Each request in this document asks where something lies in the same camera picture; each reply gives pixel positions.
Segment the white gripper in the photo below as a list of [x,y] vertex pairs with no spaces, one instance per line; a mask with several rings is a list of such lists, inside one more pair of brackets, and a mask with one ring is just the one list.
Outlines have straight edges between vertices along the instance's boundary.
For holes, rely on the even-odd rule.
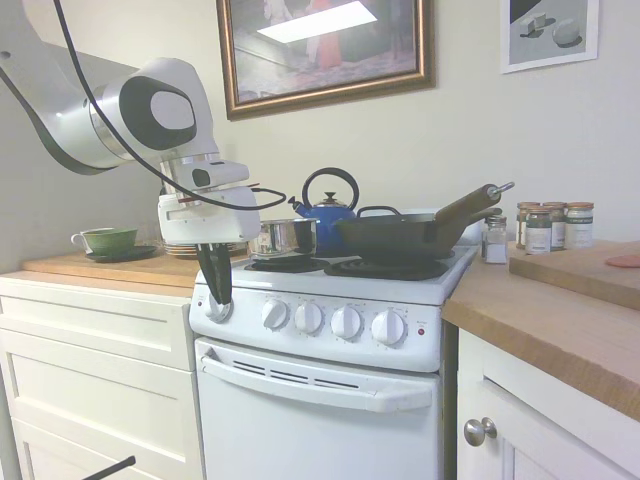
[[231,260],[225,244],[256,238],[260,232],[259,213],[202,201],[180,203],[176,194],[166,194],[158,199],[158,218],[166,243],[198,244],[197,258],[210,293],[217,303],[230,304]]

